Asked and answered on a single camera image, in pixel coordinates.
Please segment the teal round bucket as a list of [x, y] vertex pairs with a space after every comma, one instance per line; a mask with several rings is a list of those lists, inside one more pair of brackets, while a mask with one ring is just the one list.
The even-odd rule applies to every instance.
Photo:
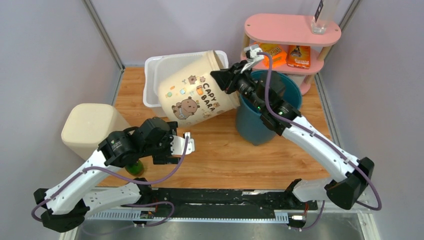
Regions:
[[[283, 73], [273, 73], [272, 77], [279, 76], [285, 85], [283, 99], [296, 107], [298, 110], [302, 105], [302, 94], [296, 83]], [[240, 106], [236, 110], [235, 127], [239, 135], [254, 146], [271, 141], [277, 134], [269, 130], [261, 121], [260, 113], [244, 97], [240, 97]]]

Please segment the cream rectangular bin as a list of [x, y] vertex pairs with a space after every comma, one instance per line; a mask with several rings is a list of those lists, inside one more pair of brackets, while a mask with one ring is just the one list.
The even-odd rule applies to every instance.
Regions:
[[130, 124], [114, 106], [81, 103], [68, 115], [61, 132], [61, 140], [86, 161], [111, 132], [129, 127]]

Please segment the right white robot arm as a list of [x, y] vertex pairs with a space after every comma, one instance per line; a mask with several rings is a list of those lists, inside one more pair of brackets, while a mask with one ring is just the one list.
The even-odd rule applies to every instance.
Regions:
[[359, 204], [359, 197], [370, 187], [374, 162], [368, 157], [359, 159], [338, 147], [321, 134], [283, 97], [285, 83], [276, 71], [268, 71], [263, 78], [243, 70], [245, 61], [231, 68], [211, 71], [210, 75], [226, 94], [238, 92], [254, 106], [260, 120], [269, 130], [295, 143], [330, 174], [318, 180], [294, 180], [285, 195], [286, 204], [298, 209], [308, 201], [331, 201], [344, 210]]

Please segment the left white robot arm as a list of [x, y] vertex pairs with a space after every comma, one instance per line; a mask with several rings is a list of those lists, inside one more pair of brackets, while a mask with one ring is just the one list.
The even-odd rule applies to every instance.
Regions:
[[37, 189], [33, 196], [36, 209], [44, 212], [31, 217], [44, 227], [64, 233], [103, 210], [116, 206], [147, 207], [153, 193], [147, 190], [151, 183], [142, 179], [127, 179], [118, 190], [92, 194], [91, 190], [108, 176], [117, 177], [119, 170], [135, 165], [141, 158], [152, 157], [155, 164], [174, 164], [180, 167], [188, 154], [190, 135], [177, 135], [178, 123], [159, 117], [146, 119], [140, 126], [111, 132], [91, 156], [58, 185]]

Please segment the green glass bottle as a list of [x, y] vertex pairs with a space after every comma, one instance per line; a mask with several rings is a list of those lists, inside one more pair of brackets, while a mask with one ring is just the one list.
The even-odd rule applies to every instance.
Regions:
[[132, 176], [141, 176], [145, 170], [143, 163], [138, 160], [135, 163], [131, 163], [125, 166], [125, 170]]

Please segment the orange snack box left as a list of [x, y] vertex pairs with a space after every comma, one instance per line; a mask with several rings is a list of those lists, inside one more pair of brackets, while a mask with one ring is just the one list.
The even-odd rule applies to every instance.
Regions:
[[272, 68], [275, 69], [287, 63], [287, 53], [280, 44], [254, 42], [272, 57]]

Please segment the orange snack box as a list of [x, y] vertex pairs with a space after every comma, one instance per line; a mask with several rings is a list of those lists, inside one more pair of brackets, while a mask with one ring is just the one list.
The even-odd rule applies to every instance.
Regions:
[[280, 44], [254, 42], [272, 57], [272, 68], [275, 69], [287, 63], [287, 53]]
[[289, 67], [309, 69], [311, 66], [311, 47], [289, 45], [286, 63]]

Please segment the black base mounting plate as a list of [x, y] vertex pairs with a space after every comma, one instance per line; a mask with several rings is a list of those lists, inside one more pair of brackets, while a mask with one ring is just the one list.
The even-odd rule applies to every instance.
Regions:
[[315, 201], [302, 202], [290, 191], [213, 188], [154, 188], [145, 193], [135, 205], [171, 202], [174, 216], [262, 218], [275, 211], [317, 210]]

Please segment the orange snack box right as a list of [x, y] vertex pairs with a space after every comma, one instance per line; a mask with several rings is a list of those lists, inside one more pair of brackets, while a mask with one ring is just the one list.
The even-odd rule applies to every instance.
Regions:
[[286, 63], [289, 67], [309, 69], [311, 66], [311, 47], [289, 45]]

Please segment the pink three-tier shelf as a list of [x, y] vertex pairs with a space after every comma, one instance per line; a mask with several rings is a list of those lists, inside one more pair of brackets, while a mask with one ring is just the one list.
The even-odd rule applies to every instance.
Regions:
[[342, 36], [342, 30], [330, 21], [323, 34], [312, 32], [313, 16], [293, 14], [258, 13], [250, 16], [244, 23], [244, 36], [241, 48], [248, 47], [251, 41], [266, 44], [279, 44], [288, 49], [289, 45], [310, 46], [311, 66], [309, 69], [290, 67], [286, 64], [274, 70], [284, 74], [305, 76], [300, 91], [304, 95], [311, 88], [315, 74], [324, 66], [329, 50]]

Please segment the clear glass vase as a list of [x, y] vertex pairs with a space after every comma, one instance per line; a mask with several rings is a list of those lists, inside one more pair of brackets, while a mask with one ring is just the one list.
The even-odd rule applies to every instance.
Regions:
[[322, 35], [328, 24], [334, 19], [340, 0], [320, 0], [311, 21], [313, 34]]

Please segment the aluminium frame rail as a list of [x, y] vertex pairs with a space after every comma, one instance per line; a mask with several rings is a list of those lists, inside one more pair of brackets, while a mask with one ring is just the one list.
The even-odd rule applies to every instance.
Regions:
[[291, 189], [153, 188], [140, 204], [116, 206], [86, 220], [130, 221], [133, 225], [168, 222], [283, 224], [298, 232], [312, 228], [307, 213], [346, 213], [330, 201], [301, 202]]

